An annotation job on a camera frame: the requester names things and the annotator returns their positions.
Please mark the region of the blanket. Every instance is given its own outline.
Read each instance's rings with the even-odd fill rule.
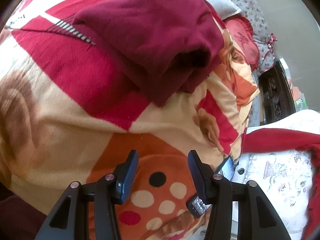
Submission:
[[[155,106],[90,37],[59,33],[77,32],[71,10],[100,1],[32,0],[9,19],[0,45],[0,181],[48,214],[70,182],[96,181],[135,149],[132,192],[116,206],[122,238],[186,238],[208,221],[208,212],[195,219],[186,210],[195,193],[187,154],[195,149],[213,168],[226,155],[236,160],[259,90],[211,8],[224,39],[221,64],[192,94]]]

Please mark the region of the pillow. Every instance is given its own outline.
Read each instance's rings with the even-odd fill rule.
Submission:
[[[222,20],[241,12],[231,0],[206,0],[217,11]]]

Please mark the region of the black phone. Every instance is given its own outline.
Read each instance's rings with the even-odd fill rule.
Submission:
[[[230,156],[223,160],[223,162],[218,166],[215,173],[219,173],[228,180],[231,180],[234,173],[234,165]],[[195,218],[200,218],[204,212],[211,206],[205,205],[202,200],[198,197],[196,193],[193,195],[186,203],[188,210]]]

